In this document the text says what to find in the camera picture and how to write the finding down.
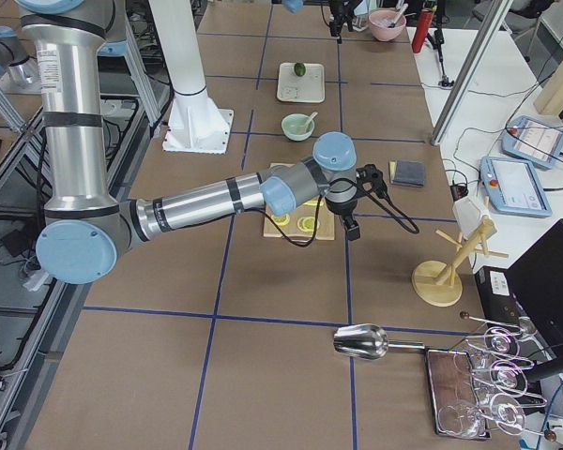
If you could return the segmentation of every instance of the lime slice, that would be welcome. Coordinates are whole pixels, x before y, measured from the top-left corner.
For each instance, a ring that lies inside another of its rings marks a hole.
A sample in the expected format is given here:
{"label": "lime slice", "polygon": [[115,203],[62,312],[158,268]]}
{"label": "lime slice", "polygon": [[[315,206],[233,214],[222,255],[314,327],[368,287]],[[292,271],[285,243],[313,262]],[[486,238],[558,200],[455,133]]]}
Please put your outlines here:
{"label": "lime slice", "polygon": [[[317,220],[317,230],[321,223]],[[301,230],[303,233],[312,233],[315,229],[315,217],[301,217],[297,223],[298,229]]]}
{"label": "lime slice", "polygon": [[314,199],[311,199],[311,200],[308,200],[308,201],[304,202],[303,204],[306,205],[306,206],[314,206],[314,207],[317,207],[317,204],[318,204],[318,203],[319,203],[319,197],[314,198]]}
{"label": "lime slice", "polygon": [[285,227],[288,223],[290,223],[289,214],[284,214],[283,216],[271,216],[271,218],[278,227]]}
{"label": "lime slice", "polygon": [[296,73],[298,77],[304,77],[304,74],[307,73],[307,68],[302,63],[295,63],[294,73]]}

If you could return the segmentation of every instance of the white column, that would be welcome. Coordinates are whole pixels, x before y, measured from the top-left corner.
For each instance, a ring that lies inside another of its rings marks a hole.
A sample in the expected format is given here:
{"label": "white column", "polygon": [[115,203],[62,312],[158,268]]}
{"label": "white column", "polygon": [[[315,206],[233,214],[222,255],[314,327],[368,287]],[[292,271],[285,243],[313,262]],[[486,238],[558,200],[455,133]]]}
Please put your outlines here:
{"label": "white column", "polygon": [[190,0],[150,0],[175,99],[165,150],[225,153],[234,117],[208,97]]}

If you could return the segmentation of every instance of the white plate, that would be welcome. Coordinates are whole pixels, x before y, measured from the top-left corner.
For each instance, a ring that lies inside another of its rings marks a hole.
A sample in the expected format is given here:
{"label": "white plate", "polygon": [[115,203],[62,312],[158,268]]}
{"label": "white plate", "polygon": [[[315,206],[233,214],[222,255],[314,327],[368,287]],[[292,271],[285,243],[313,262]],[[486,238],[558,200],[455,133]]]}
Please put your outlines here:
{"label": "white plate", "polygon": [[326,98],[324,68],[321,64],[305,63],[306,73],[298,77],[295,63],[281,63],[278,76],[278,100],[295,103],[321,103]]}

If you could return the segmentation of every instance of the wooden mug tree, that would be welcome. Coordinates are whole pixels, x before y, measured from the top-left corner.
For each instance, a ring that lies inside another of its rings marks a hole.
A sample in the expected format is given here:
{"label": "wooden mug tree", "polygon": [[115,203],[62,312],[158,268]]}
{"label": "wooden mug tree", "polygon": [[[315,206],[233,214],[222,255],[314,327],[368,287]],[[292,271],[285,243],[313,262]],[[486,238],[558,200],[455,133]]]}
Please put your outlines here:
{"label": "wooden mug tree", "polygon": [[452,243],[457,252],[448,264],[440,261],[426,261],[413,271],[411,282],[415,292],[430,305],[449,307],[459,301],[463,293],[463,283],[457,275],[457,268],[471,253],[481,253],[486,257],[509,257],[506,253],[488,249],[488,238],[496,233],[496,227],[493,220],[487,215],[481,217],[478,227],[469,234],[465,241],[462,232],[459,233],[457,240],[440,230],[435,232]]}

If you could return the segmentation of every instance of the wooden stand base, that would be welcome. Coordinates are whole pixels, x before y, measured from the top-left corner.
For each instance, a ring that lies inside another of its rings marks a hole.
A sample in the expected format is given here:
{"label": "wooden stand base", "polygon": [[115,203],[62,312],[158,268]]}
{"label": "wooden stand base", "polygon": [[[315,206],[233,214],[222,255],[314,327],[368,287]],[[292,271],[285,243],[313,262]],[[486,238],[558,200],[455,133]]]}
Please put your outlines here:
{"label": "wooden stand base", "polygon": [[440,261],[426,261],[413,271],[411,282],[419,297],[435,307],[450,307],[457,303],[463,293],[463,284],[458,275],[454,283],[435,284],[436,277],[447,265]]}

